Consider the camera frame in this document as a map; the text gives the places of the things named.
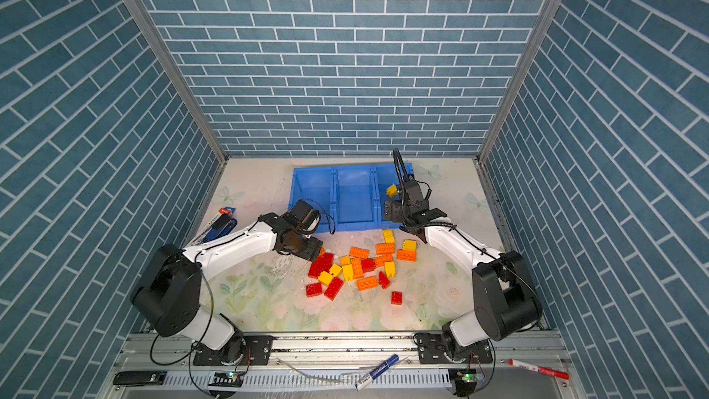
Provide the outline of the blue stapler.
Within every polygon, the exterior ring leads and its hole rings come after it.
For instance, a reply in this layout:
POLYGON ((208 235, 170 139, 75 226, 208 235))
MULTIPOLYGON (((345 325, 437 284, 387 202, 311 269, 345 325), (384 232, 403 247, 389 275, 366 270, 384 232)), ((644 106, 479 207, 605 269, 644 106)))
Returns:
POLYGON ((228 235, 237 226, 237 220, 234 217, 235 213, 236 209, 233 207, 221 208, 219 214, 210 221, 201 233, 197 234, 197 236, 188 243, 188 246, 211 242, 212 240, 228 235))

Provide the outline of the red white marker pen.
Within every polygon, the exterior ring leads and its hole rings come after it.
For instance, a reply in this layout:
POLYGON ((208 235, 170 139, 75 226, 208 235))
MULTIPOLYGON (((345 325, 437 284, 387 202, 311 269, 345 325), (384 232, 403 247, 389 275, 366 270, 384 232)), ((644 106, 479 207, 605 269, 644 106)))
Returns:
POLYGON ((556 371, 555 369, 541 367, 539 365, 535 365, 535 364, 528 363, 528 362, 523 362, 518 359, 509 359, 508 364, 510 366, 518 368, 518 369, 525 369, 526 371, 536 372, 536 373, 539 373, 542 375, 554 377, 554 378, 561 379, 564 381, 570 380, 570 375, 564 371, 556 371))

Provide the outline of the red lego brick bottom left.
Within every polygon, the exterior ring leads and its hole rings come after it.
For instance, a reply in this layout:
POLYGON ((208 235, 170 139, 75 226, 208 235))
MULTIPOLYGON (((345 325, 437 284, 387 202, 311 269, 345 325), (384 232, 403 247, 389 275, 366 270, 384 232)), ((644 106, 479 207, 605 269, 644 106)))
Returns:
POLYGON ((318 297, 323 294, 323 285, 321 283, 308 284, 306 286, 306 297, 311 299, 312 297, 318 297))

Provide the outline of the black flat device on rail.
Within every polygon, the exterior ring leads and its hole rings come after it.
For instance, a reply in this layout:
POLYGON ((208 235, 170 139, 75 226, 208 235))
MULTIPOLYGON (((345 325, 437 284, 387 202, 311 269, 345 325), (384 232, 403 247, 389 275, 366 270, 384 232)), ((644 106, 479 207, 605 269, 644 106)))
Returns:
POLYGON ((120 371, 114 376, 113 386, 142 387, 163 385, 166 375, 166 371, 120 371))

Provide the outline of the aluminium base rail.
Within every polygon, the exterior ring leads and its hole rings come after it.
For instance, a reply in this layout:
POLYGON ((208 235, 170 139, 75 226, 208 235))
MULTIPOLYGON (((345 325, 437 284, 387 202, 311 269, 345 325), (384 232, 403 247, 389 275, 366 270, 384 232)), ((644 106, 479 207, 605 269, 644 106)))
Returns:
POLYGON ((241 362, 182 354, 188 340, 127 339, 100 391, 103 398, 581 398, 583 388, 557 332, 524 332, 476 345, 452 360, 436 332, 266 332, 246 336, 241 362), (391 355, 399 362, 369 387, 356 382, 391 355), (564 381, 508 364, 518 359, 564 371, 564 381), (163 385, 113 386, 120 371, 166 371, 163 385))

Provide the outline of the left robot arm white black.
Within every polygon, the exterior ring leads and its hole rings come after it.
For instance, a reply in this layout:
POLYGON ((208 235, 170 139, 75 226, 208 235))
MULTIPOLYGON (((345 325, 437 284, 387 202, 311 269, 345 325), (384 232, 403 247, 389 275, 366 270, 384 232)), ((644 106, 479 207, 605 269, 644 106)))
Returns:
POLYGON ((201 289, 214 275, 271 251, 315 262, 322 248, 314 236, 321 216, 312 204, 298 201, 285 214, 262 214, 207 243, 184 249, 164 245, 145 265, 130 302, 159 336, 182 335, 198 349, 213 351, 219 364, 239 363, 246 351, 243 332, 214 312, 214 301, 208 307, 201 303, 201 289))

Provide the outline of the orange lego brick right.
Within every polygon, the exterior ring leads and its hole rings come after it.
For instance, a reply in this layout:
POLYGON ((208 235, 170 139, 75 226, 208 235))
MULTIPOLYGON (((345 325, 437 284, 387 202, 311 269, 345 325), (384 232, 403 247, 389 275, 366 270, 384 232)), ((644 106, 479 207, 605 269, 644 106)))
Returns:
POLYGON ((411 251, 411 250, 405 250, 405 249, 400 249, 397 251, 396 254, 397 260, 400 260, 401 262, 416 262, 417 261, 417 252, 411 251))

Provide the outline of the red lego brick tilted small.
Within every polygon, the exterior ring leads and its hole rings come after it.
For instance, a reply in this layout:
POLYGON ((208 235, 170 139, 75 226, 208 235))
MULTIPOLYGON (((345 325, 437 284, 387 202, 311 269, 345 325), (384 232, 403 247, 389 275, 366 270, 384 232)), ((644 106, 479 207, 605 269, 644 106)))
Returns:
POLYGON ((382 289, 386 289, 391 285, 390 279, 384 272, 379 272, 378 281, 382 289))

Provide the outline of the blue three-compartment bin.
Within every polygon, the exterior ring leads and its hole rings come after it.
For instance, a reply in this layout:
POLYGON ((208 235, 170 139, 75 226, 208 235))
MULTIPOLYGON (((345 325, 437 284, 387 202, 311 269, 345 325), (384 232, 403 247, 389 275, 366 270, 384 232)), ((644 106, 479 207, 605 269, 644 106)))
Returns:
POLYGON ((397 229, 385 218, 387 188, 397 185, 393 164, 357 164, 297 168, 293 171, 289 208, 303 200, 328 212, 316 230, 336 232, 397 229))

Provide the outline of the orange lego brick bottom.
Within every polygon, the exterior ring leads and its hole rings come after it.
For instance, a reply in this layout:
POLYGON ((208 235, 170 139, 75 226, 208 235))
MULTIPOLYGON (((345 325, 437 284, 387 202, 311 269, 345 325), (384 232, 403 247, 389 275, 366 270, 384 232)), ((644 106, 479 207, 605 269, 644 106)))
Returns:
POLYGON ((357 289, 362 292, 379 286, 378 278, 375 276, 364 277, 356 280, 357 289))

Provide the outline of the red lego brick large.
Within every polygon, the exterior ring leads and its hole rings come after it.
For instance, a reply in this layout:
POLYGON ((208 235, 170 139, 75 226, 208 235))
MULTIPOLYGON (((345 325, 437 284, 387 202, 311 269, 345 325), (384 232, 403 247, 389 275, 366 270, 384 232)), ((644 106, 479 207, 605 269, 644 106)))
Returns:
POLYGON ((322 272, 328 273, 333 264, 334 255, 332 253, 323 253, 315 262, 310 265, 308 277, 318 279, 322 272))

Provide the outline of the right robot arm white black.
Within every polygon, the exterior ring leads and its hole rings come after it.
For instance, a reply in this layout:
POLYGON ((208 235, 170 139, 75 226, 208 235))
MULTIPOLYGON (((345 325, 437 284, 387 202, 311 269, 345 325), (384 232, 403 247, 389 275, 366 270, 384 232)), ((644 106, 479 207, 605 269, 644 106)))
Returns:
POLYGON ((407 171, 398 149, 393 150, 393 165, 398 183, 390 192, 385 218, 471 272, 472 310, 442 327, 446 356, 455 361, 468 358, 476 345, 538 325, 543 306, 524 257, 488 247, 432 208, 432 190, 421 190, 423 183, 407 171))

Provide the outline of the red lego brick small lone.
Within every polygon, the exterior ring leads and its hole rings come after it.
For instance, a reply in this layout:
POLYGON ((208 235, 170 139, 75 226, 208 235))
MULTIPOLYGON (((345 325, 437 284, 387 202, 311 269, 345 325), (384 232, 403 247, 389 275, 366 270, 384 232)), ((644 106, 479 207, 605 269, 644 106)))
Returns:
POLYGON ((393 291, 391 293, 391 304, 395 306, 401 306, 403 304, 404 297, 402 292, 393 291))

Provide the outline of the orange lego brick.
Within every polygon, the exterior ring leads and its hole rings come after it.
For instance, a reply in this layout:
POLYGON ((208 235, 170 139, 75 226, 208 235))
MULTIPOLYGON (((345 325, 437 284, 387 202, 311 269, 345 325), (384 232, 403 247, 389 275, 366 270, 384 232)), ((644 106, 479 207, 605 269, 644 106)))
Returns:
POLYGON ((375 249, 378 256, 390 255, 396 252, 396 247, 393 243, 380 243, 376 245, 375 249))
POLYGON ((379 286, 378 278, 375 276, 364 277, 356 280, 357 289, 362 292, 379 286))
POLYGON ((405 249, 400 249, 397 251, 396 254, 397 260, 400 260, 401 262, 416 262, 417 261, 417 252, 411 251, 411 250, 405 250, 405 249))

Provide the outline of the yellow lego brick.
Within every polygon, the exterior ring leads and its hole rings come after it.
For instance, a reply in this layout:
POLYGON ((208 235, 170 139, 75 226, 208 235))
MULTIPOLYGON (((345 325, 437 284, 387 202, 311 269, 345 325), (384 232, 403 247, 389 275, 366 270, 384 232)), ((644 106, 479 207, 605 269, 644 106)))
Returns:
POLYGON ((335 279, 336 277, 329 272, 322 272, 318 278, 319 282, 325 286, 330 286, 335 279))
POLYGON ((386 244, 394 244, 395 243, 395 237, 394 237, 393 231, 391 231, 391 229, 383 230, 382 236, 383 236, 384 242, 386 244))
POLYGON ((394 278, 396 276, 395 263, 394 262, 385 262, 384 271, 385 271, 387 278, 389 278, 389 279, 394 278))
POLYGON ((399 190, 396 185, 391 185, 386 190, 386 195, 390 199, 394 199, 399 194, 399 190))
POLYGON ((345 282, 352 282, 355 280, 354 266, 352 264, 345 264, 342 269, 343 279, 345 282))
POLYGON ((402 251, 416 252, 417 242, 413 239, 406 239, 402 244, 402 251))

